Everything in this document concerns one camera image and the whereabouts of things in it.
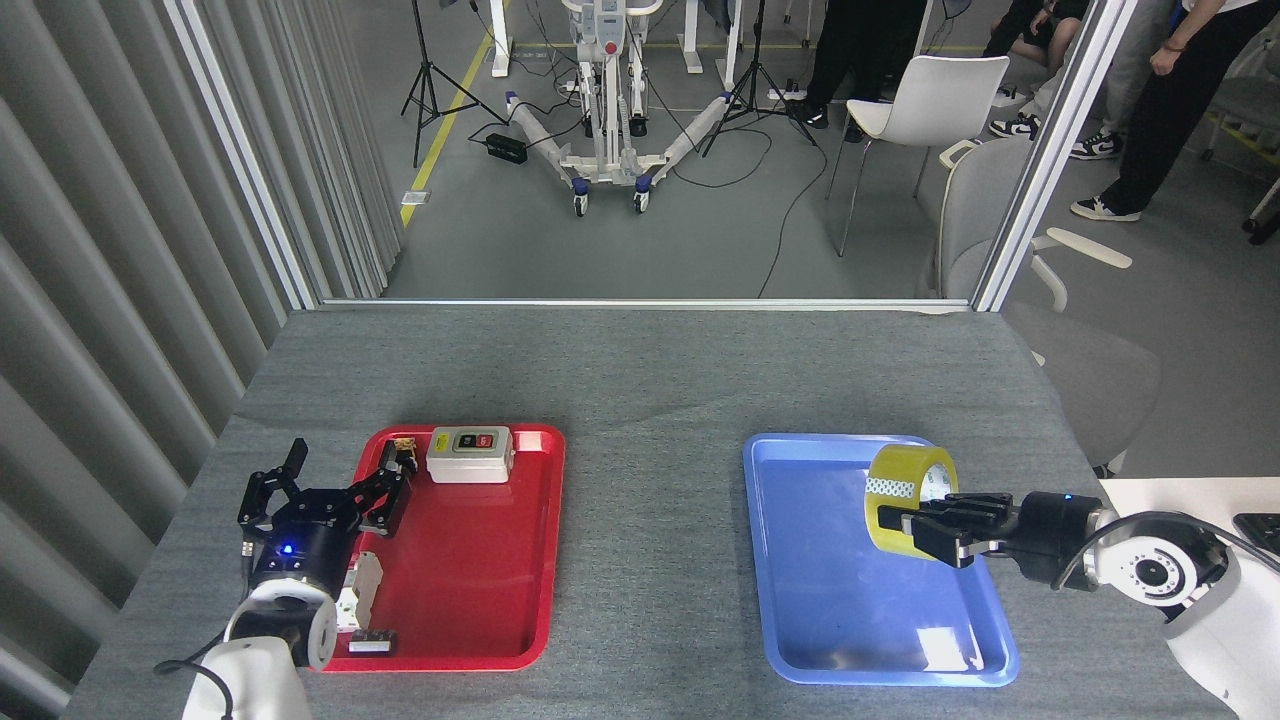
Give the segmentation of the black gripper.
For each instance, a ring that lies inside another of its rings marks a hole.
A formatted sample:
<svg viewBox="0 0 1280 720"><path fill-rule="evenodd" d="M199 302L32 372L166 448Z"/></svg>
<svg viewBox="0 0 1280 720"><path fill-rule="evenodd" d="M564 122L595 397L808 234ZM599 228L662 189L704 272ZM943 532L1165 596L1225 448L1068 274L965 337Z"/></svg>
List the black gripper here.
<svg viewBox="0 0 1280 720"><path fill-rule="evenodd" d="M1015 528L1020 574L1051 585L1094 532L1101 500L1053 492L1028 493L1018 510L1010 493L951 493L914 510L878 511L878 548L911 559L966 568L995 552Z"/></svg>
<svg viewBox="0 0 1280 720"><path fill-rule="evenodd" d="M294 438L285 461L250 474L237 520L260 525L275 492L289 501L271 515L271 529L250 574L253 589L268 580L296 579L337 600L353 548L353 532L392 538L407 509L419 464L415 447L385 447L381 464L344 489L303 489L296 480L308 454Z"/></svg>

